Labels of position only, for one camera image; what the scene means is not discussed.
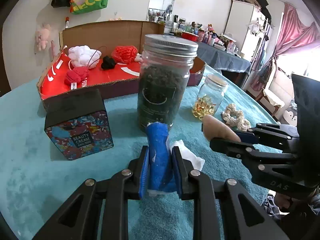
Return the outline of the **person's right hand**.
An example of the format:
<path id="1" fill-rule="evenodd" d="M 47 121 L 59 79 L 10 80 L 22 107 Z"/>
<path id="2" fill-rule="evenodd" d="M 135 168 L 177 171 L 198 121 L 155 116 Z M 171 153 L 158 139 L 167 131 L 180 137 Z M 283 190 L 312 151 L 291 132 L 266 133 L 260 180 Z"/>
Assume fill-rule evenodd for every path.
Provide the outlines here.
<path id="1" fill-rule="evenodd" d="M 279 211 L 283 213 L 290 213 L 299 204 L 310 202 L 310 199 L 311 197 L 304 198 L 304 199 L 296 199 L 281 193 L 276 193 L 274 197 L 274 203 L 279 208 Z"/>

